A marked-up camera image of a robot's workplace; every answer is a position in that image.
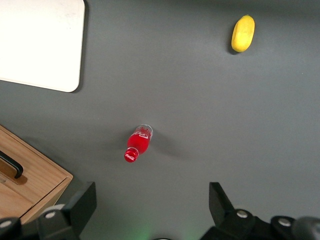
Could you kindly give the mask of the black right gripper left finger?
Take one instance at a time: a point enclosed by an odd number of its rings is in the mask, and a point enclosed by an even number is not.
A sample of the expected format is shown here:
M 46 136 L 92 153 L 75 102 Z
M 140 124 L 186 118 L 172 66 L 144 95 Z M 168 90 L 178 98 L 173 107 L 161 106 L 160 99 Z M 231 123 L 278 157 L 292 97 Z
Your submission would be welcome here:
M 66 204 L 43 211 L 37 219 L 39 239 L 78 240 L 96 208 L 96 183 L 87 182 Z

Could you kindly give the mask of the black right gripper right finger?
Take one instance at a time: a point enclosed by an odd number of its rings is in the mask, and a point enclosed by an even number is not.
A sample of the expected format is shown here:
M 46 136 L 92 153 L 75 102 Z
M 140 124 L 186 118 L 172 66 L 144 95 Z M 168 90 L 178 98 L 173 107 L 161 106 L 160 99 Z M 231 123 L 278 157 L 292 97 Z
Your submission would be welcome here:
M 202 240 L 271 240 L 271 225 L 244 209 L 235 209 L 218 182 L 209 184 L 209 210 L 214 222 Z

